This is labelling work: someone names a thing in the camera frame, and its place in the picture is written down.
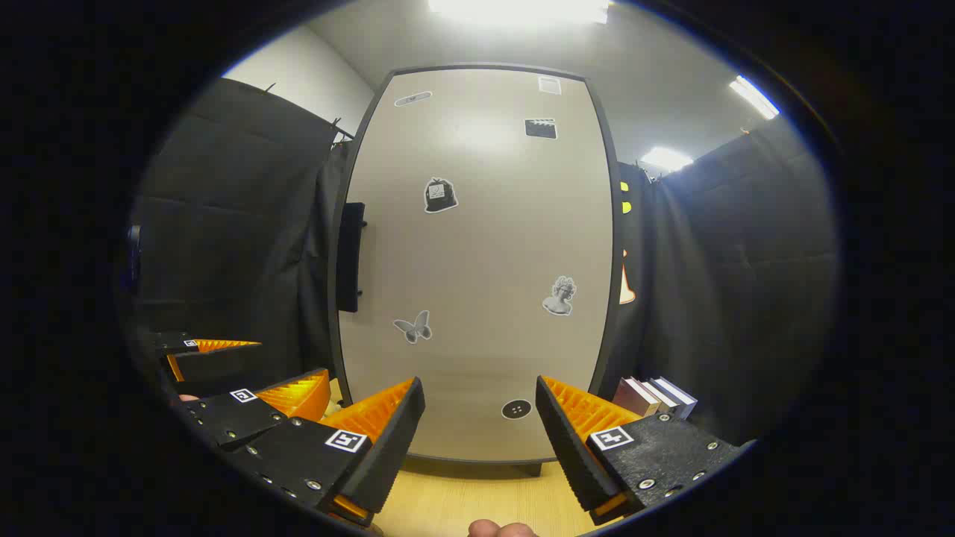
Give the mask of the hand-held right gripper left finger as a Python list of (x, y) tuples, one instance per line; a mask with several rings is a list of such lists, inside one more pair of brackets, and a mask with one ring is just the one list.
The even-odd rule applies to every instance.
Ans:
[(425, 411), (411, 377), (313, 421), (294, 415), (231, 454), (232, 465), (307, 511), (370, 527)]

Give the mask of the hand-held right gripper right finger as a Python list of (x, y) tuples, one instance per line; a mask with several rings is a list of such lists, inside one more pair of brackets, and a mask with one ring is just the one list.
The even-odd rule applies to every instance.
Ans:
[(536, 411), (577, 502), (600, 526), (691, 492), (747, 455), (673, 412), (641, 417), (539, 375)]

